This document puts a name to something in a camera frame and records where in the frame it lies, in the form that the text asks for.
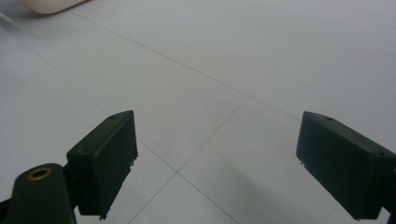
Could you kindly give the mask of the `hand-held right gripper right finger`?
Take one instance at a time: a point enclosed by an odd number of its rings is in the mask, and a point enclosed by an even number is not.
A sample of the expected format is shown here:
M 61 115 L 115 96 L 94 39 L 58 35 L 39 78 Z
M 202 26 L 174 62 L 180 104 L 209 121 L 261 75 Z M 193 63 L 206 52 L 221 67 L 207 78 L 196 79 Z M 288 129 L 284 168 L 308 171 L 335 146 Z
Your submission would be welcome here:
M 305 111 L 296 156 L 356 220 L 396 220 L 396 153 L 340 121 Z

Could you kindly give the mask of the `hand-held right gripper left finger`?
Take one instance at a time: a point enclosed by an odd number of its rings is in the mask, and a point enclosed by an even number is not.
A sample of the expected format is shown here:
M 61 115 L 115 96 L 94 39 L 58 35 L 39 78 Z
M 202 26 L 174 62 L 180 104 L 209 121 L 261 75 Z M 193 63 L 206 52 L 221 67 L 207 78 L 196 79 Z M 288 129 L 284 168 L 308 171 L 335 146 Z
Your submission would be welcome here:
M 78 179 L 79 212 L 106 218 L 138 157 L 134 112 L 104 119 L 66 157 L 70 175 Z

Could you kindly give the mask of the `white plastic bin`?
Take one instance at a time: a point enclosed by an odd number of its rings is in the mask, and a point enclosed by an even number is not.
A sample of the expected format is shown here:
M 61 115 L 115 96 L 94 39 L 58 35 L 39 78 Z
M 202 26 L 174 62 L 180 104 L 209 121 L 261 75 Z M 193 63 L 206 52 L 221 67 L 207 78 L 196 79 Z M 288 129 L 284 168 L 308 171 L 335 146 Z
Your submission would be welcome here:
M 87 0 L 16 0 L 22 6 L 39 14 L 53 14 L 76 6 Z

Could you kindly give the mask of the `white paper table cover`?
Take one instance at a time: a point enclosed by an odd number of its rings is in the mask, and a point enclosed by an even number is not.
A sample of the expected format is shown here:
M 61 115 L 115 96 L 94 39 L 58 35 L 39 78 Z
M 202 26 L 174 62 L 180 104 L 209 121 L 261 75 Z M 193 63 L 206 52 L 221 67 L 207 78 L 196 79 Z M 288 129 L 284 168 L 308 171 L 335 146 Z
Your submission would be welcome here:
M 42 16 L 0 0 L 0 202 L 134 112 L 138 157 L 105 219 L 357 221 L 296 156 L 304 112 L 396 152 L 396 0 L 88 0 Z

